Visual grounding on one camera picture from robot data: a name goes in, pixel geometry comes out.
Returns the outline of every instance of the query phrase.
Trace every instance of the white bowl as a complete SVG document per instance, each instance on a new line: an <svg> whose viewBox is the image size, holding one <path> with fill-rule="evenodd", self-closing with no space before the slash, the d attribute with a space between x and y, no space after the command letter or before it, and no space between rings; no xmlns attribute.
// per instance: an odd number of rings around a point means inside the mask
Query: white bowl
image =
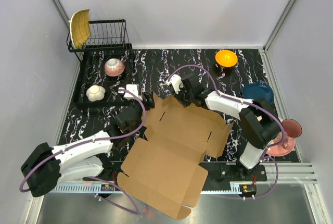
<svg viewBox="0 0 333 224"><path fill-rule="evenodd" d="M86 96L88 96L88 100L91 102L102 100L104 98L104 94L105 89L98 85L91 86L86 92Z"/></svg>

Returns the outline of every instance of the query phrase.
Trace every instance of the black tray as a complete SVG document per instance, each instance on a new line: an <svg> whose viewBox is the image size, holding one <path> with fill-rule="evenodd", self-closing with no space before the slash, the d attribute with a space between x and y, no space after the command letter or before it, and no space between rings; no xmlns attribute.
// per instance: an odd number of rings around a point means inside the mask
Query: black tray
<svg viewBox="0 0 333 224"><path fill-rule="evenodd" d="M110 58L120 59L125 65L125 71L118 77L105 74L104 65ZM81 61L79 77L76 81L72 102L81 109L111 106L126 106L130 102L118 94L118 87L132 83L134 71L134 53L131 44L125 48L85 52ZM90 102L86 96L87 89L92 85L102 86L106 92L101 101Z"/></svg>

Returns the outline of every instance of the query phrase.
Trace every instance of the black marble table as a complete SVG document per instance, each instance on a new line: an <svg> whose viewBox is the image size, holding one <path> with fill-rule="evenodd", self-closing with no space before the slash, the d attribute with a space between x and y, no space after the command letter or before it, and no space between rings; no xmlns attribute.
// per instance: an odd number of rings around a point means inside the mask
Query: black marble table
<svg viewBox="0 0 333 224"><path fill-rule="evenodd" d="M134 50L135 68L132 81L138 83L142 91L153 90L161 98L170 95L169 87L165 84L169 75L178 67L185 64L202 65L212 74L220 91L229 95L240 96L246 84L259 80L267 82L266 73L257 49L231 49L238 56L238 64L233 68L222 68L215 62L215 54L219 49L138 49ZM99 53L100 58L112 56L112 53ZM199 81L208 88L212 83L203 71L196 68L185 68L179 72L184 75L192 70L198 75ZM70 105L63 125L59 144L66 144L88 137L104 129L110 120L119 112L119 107L105 107L98 110L88 110L86 113ZM221 113L227 123L234 122L224 153L219 158L206 156L204 161L236 161L243 152L246 138L242 132L239 120ZM109 154L111 161L124 161L134 141L139 136L144 137L143 131L119 150ZM295 151L278 161L298 162Z"/></svg>

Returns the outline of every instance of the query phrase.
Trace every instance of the bowl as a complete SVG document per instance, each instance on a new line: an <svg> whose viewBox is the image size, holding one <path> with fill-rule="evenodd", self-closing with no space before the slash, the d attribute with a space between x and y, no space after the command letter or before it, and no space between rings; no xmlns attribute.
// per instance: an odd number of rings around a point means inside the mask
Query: bowl
<svg viewBox="0 0 333 224"><path fill-rule="evenodd" d="M215 55L216 62L225 68L230 68L235 66L238 63L237 55L232 52L228 51L226 49L217 52Z"/></svg>
<svg viewBox="0 0 333 224"><path fill-rule="evenodd" d="M88 97L88 100L91 102L102 100L104 98L104 94L105 94L105 89L102 86L98 85L91 86L86 92L86 96Z"/></svg>
<svg viewBox="0 0 333 224"><path fill-rule="evenodd" d="M256 100L259 97L263 97L269 103L272 103L274 100L274 92L272 88L264 81L245 85L242 89L242 94L245 99Z"/></svg>
<svg viewBox="0 0 333 224"><path fill-rule="evenodd" d="M106 75L110 77L117 77L124 72L125 65L121 60L112 58L105 63L104 70Z"/></svg>

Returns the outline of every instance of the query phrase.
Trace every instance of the pink bowl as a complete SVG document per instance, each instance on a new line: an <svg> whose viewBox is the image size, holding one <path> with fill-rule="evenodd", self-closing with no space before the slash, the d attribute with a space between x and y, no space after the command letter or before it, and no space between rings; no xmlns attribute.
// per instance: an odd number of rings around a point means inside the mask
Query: pink bowl
<svg viewBox="0 0 333 224"><path fill-rule="evenodd" d="M125 70L125 65L121 60L112 58L109 59L104 66L105 74L110 77L117 77L121 75Z"/></svg>

